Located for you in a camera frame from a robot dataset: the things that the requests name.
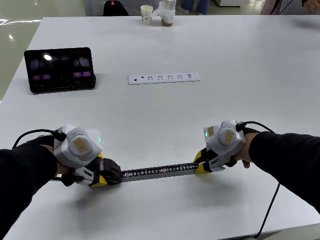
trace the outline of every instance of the power strip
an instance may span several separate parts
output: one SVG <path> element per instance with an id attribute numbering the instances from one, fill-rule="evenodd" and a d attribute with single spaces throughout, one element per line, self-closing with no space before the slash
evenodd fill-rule
<path id="1" fill-rule="evenodd" d="M 128 76 L 128 84 L 158 84 L 195 81 L 200 81 L 200 75 L 197 72 L 170 72 Z"/>

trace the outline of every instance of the plastic bag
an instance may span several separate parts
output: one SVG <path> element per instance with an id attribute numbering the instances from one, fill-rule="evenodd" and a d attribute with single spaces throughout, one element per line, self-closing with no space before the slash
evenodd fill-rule
<path id="1" fill-rule="evenodd" d="M 154 17 L 160 16 L 167 24 L 172 24 L 174 22 L 175 14 L 175 7 L 173 9 L 168 9 L 163 1 L 159 2 L 159 7 L 153 11 Z"/>

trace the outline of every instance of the tape measure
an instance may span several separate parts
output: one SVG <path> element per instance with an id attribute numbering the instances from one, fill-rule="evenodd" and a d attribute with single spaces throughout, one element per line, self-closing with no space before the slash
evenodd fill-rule
<path id="1" fill-rule="evenodd" d="M 199 163 L 189 162 L 175 165 L 155 166 L 121 171 L 121 181 L 131 182 L 147 179 L 168 178 L 195 174 Z"/>

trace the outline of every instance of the black sleeve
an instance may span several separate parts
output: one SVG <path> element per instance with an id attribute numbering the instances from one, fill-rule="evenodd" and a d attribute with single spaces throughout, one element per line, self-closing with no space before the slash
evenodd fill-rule
<path id="1" fill-rule="evenodd" d="M 320 137 L 261 132 L 250 144 L 254 164 L 320 213 Z"/>
<path id="2" fill-rule="evenodd" d="M 57 160 L 39 144 L 0 150 L 0 239 L 30 204 L 33 195 L 57 172 Z"/>

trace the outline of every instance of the floor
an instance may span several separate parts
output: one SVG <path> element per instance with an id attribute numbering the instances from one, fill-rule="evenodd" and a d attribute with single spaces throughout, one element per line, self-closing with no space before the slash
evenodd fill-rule
<path id="1" fill-rule="evenodd" d="M 245 0 L 242 7 L 218 7 L 211 0 L 210 15 L 258 15 L 264 0 Z M 0 1 L 0 103 L 43 17 L 85 16 L 84 0 L 1 0 Z M 282 230 L 266 240 L 316 240 L 320 225 Z"/>

